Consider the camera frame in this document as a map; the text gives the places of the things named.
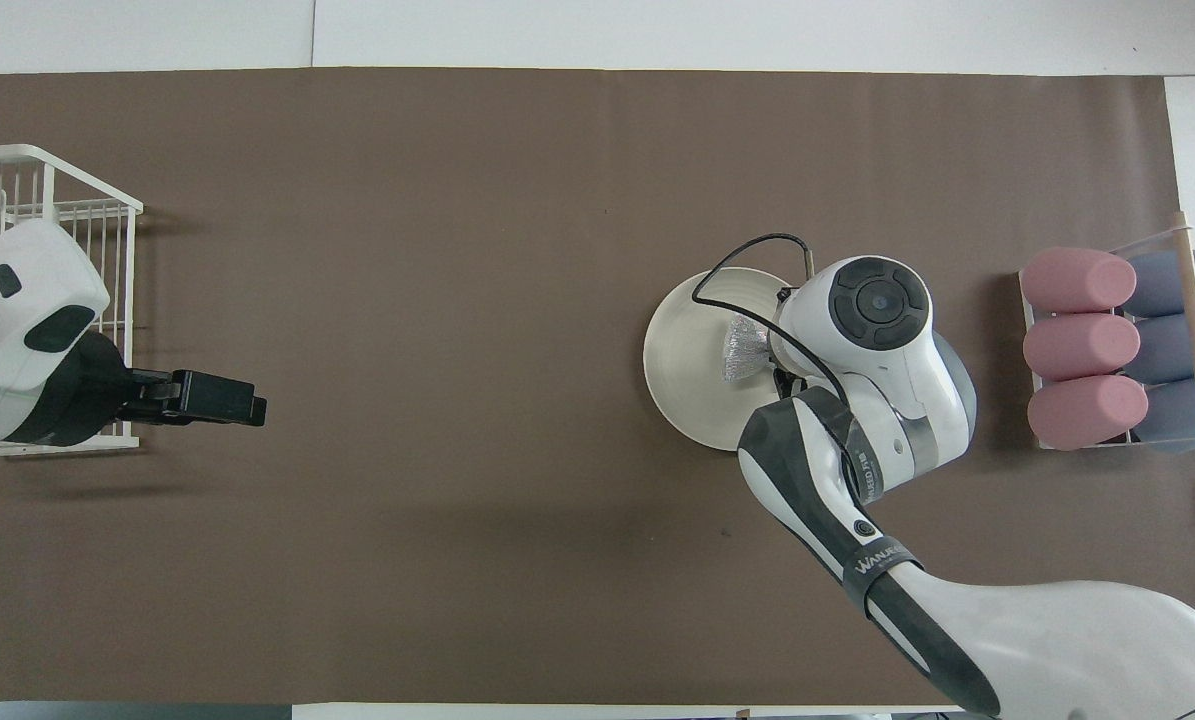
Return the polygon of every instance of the white floor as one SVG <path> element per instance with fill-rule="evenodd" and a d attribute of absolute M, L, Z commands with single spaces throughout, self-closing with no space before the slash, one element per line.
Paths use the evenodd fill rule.
<path fill-rule="evenodd" d="M 0 73 L 310 64 L 1171 76 L 1181 204 L 1195 224 L 1195 0 L 0 0 Z M 0 716 L 47 716 L 43 707 L 0 703 Z M 296 716 L 602 720 L 711 710 L 735 708 L 308 706 Z"/>

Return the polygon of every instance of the robotic arm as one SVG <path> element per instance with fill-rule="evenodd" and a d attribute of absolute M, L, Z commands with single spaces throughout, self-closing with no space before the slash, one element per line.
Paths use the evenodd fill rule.
<path fill-rule="evenodd" d="M 842 260 L 792 293 L 771 334 L 803 392 L 761 407 L 739 442 L 758 500 L 854 605 L 967 710 L 1007 720 L 1195 720 L 1195 610 L 1129 585 L 980 587 L 934 578 L 863 506 L 966 451 L 975 392 L 931 328 L 911 267 Z"/>
<path fill-rule="evenodd" d="M 0 442 L 69 447 L 114 420 L 263 425 L 251 383 L 125 368 L 86 330 L 108 307 L 103 278 L 57 224 L 0 234 Z"/>

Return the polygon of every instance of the black circular control pad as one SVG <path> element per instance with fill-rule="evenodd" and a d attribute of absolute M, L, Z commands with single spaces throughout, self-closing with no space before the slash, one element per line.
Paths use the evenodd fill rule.
<path fill-rule="evenodd" d="M 833 278 L 829 315 L 850 341 L 868 350 L 894 350 L 926 327 L 930 296 L 912 270 L 884 258 L 845 264 Z"/>

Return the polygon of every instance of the white wire rack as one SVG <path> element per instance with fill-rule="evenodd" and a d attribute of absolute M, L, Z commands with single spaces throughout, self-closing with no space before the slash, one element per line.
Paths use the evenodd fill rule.
<path fill-rule="evenodd" d="M 135 217 L 145 204 L 111 184 L 31 144 L 0 144 L 0 234 L 48 219 L 72 234 L 111 297 L 91 330 L 114 341 L 129 367 L 134 355 Z M 0 455 L 85 453 L 139 447 L 130 423 L 114 423 L 75 447 L 0 443 Z"/>

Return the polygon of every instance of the pink cylinder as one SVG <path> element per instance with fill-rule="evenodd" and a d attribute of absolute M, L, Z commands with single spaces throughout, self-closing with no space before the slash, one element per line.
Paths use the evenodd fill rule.
<path fill-rule="evenodd" d="M 1097 313 L 1126 302 L 1135 291 L 1135 269 L 1103 250 L 1050 247 L 1023 269 L 1023 297 L 1049 313 Z"/>
<path fill-rule="evenodd" d="M 1147 411 L 1144 386 L 1124 375 L 1096 375 L 1037 390 L 1028 402 L 1028 425 L 1055 450 L 1077 450 L 1126 432 Z"/>
<path fill-rule="evenodd" d="M 1140 332 L 1109 313 L 1056 315 L 1038 320 L 1023 338 L 1023 359 L 1048 381 L 1113 373 L 1135 359 Z"/>

